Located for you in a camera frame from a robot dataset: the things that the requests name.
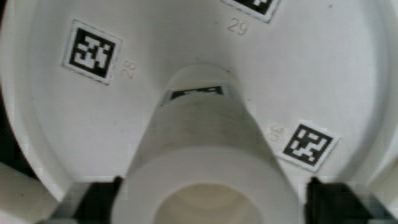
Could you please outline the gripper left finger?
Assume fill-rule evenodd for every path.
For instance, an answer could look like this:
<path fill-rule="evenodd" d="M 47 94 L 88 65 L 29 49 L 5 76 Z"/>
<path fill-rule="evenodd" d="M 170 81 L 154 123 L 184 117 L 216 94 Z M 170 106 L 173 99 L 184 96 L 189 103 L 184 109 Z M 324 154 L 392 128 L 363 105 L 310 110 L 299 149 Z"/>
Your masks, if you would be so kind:
<path fill-rule="evenodd" d="M 111 224 L 111 207 L 120 184 L 120 177 L 109 182 L 74 183 L 40 224 Z"/>

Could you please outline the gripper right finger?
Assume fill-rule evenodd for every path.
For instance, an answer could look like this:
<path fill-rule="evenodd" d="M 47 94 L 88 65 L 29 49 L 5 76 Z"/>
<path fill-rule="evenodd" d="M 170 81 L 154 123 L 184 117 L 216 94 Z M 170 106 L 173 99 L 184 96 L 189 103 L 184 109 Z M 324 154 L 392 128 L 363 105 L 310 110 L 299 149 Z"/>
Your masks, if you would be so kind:
<path fill-rule="evenodd" d="M 398 224 L 398 217 L 371 194 L 358 194 L 340 182 L 310 178 L 305 187 L 305 224 Z"/>

